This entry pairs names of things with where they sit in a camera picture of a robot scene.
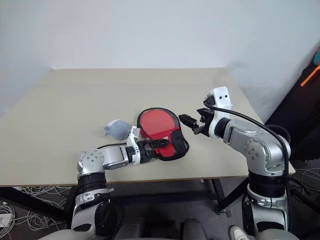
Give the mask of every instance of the white wall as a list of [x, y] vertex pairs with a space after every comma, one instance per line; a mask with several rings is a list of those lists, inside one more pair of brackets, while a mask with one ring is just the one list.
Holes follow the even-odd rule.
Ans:
[[320, 45], [318, 0], [1, 0], [0, 115], [50, 68], [225, 67], [267, 120]]

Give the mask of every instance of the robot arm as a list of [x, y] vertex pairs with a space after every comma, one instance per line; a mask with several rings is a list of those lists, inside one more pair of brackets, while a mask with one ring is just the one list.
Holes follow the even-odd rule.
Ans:
[[242, 206], [245, 230], [250, 235], [258, 235], [265, 229], [288, 230], [288, 204], [285, 188], [284, 152], [290, 155], [289, 143], [279, 136], [285, 144], [270, 132], [251, 122], [232, 119], [228, 112], [214, 110], [231, 109], [231, 100], [227, 87], [218, 87], [207, 95], [205, 105], [198, 109], [200, 122], [189, 115], [179, 115], [183, 124], [190, 127], [194, 134], [204, 134], [213, 139], [222, 138], [223, 142], [246, 158], [249, 171], [247, 195], [249, 201]]
[[170, 142], [167, 139], [138, 141], [140, 128], [132, 126], [126, 143], [109, 144], [97, 149], [85, 150], [77, 162], [79, 175], [105, 170], [114, 170], [129, 163], [144, 164], [156, 157], [155, 149], [163, 148]]

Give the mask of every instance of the tabletop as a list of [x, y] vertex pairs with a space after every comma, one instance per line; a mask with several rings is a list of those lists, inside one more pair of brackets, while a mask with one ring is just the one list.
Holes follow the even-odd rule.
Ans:
[[[221, 86], [228, 88], [232, 110], [261, 122], [223, 68], [51, 70], [0, 119], [0, 185], [77, 184], [79, 153], [119, 142], [105, 136], [108, 122], [136, 125], [139, 113], [154, 107], [199, 119], [204, 97]], [[183, 158], [106, 170], [107, 182], [248, 175], [245, 157], [222, 139], [181, 128], [190, 145]]]

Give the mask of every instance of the gray plush toy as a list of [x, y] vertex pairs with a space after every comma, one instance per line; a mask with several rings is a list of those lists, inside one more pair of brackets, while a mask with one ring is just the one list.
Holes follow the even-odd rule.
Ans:
[[123, 120], [112, 120], [105, 127], [105, 135], [112, 136], [116, 140], [124, 140], [129, 136], [130, 125]]

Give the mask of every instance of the black cable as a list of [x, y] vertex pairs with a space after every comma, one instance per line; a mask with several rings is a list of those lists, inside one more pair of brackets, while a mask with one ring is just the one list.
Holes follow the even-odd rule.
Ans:
[[124, 223], [124, 219], [125, 219], [125, 207], [119, 201], [112, 199], [112, 198], [110, 200], [110, 203], [117, 204], [120, 207], [121, 218], [120, 218], [120, 221], [118, 222], [117, 226], [115, 227], [114, 231], [109, 236], [106, 236], [103, 240], [113, 239], [115, 237], [115, 235], [118, 233], [118, 231], [120, 230], [122, 224]]
[[244, 202], [245, 202], [245, 199], [246, 199], [246, 196], [247, 196], [247, 192], [245, 192], [242, 196], [242, 200], [241, 200], [241, 205], [243, 206], [244, 205]]
[[[292, 184], [291, 189], [299, 188], [298, 185], [296, 185], [296, 184], [294, 184], [294, 183], [292, 183], [292, 182], [289, 182], [289, 184]], [[306, 187], [306, 186], [301, 185], [301, 184], [300, 184], [300, 187], [303, 188], [304, 192], [308, 194], [308, 199], [310, 200], [311, 203], [319, 202], [320, 192], [319, 192], [318, 189], [313, 189], [313, 188], [310, 188], [310, 187]], [[310, 190], [310, 191], [313, 191], [313, 192], [315, 192], [315, 193], [318, 193], [317, 197], [314, 198], [314, 199], [310, 199], [310, 195], [311, 195], [311, 194], [310, 194], [309, 190]]]
[[61, 197], [65, 197], [65, 198], [68, 197], [68, 195], [62, 194], [62, 193], [58, 190], [58, 188], [57, 188], [56, 186], [54, 186], [54, 189], [59, 193], [59, 195], [60, 195]]
[[279, 133], [281, 136], [283, 136], [285, 138], [285, 140], [290, 144], [291, 142], [291, 136], [290, 133], [288, 132], [287, 129], [285, 129], [282, 126], [279, 125], [274, 125], [274, 124], [270, 124], [270, 125], [266, 125], [266, 127], [268, 127], [269, 129], [280, 129], [282, 131], [282, 134], [285, 135], [283, 136], [281, 133]]
[[305, 187], [304, 184], [301, 184], [297, 179], [295, 179], [293, 176], [290, 176], [289, 181], [295, 182], [297, 185], [299, 185], [301, 188], [303, 188], [304, 191], [308, 192], [308, 189]]
[[297, 200], [299, 203], [301, 204], [305, 204], [303, 201], [301, 201], [298, 197], [296, 197], [295, 195], [292, 196], [295, 200]]
[[278, 140], [278, 142], [280, 143], [281, 147], [282, 147], [282, 152], [283, 152], [283, 156], [284, 156], [284, 171], [283, 171], [283, 175], [284, 175], [284, 185], [285, 185], [285, 190], [286, 190], [286, 194], [287, 194], [287, 201], [288, 201], [288, 219], [289, 219], [289, 224], [288, 224], [288, 231], [291, 231], [291, 196], [290, 196], [290, 190], [289, 190], [289, 186], [288, 186], [288, 175], [289, 175], [289, 153], [287, 151], [287, 146], [285, 144], [285, 142], [282, 140], [282, 138], [276, 134], [274, 131], [272, 131], [270, 128], [266, 127], [265, 125], [263, 125], [262, 123], [254, 120], [253, 118], [246, 116], [240, 112], [237, 111], [232, 111], [229, 109], [224, 109], [224, 108], [220, 108], [220, 107], [216, 107], [216, 106], [212, 106], [210, 104], [208, 104], [207, 100], [203, 101], [203, 104], [211, 110], [214, 111], [219, 111], [219, 112], [224, 112], [224, 113], [228, 113], [228, 114], [232, 114], [232, 115], [236, 115], [240, 118], [243, 118], [255, 125], [257, 125], [258, 127], [262, 128], [263, 130], [267, 131], [268, 133], [270, 133], [275, 139]]
[[103, 148], [106, 148], [106, 147], [121, 146], [121, 145], [126, 145], [126, 144], [127, 144], [126, 142], [113, 143], [113, 144], [107, 144], [107, 145], [99, 146], [99, 147], [97, 147], [96, 149], [103, 149]]
[[211, 109], [211, 110], [214, 110], [214, 111], [219, 111], [219, 112], [224, 112], [224, 113], [228, 113], [228, 114], [232, 114], [232, 115], [236, 115], [240, 118], [243, 118], [245, 120], [248, 120], [249, 122], [259, 126], [260, 128], [262, 128], [263, 130], [267, 131], [268, 133], [270, 133], [275, 139], [278, 140], [278, 142], [280, 143], [282, 149], [283, 149], [283, 156], [284, 156], [284, 176], [288, 176], [289, 174], [289, 154], [288, 154], [288, 151], [287, 151], [287, 146], [285, 144], [285, 142], [281, 139], [281, 137], [276, 134], [274, 131], [272, 131], [271, 129], [269, 129], [268, 127], [266, 127], [265, 125], [263, 125], [262, 123], [254, 120], [253, 118], [249, 117], [249, 116], [246, 116], [240, 112], [237, 112], [237, 111], [232, 111], [232, 110], [229, 110], [229, 109], [224, 109], [224, 108], [220, 108], [220, 107], [216, 107], [216, 106], [211, 106], [207, 103], [207, 100], [205, 100], [203, 102], [203, 104]]

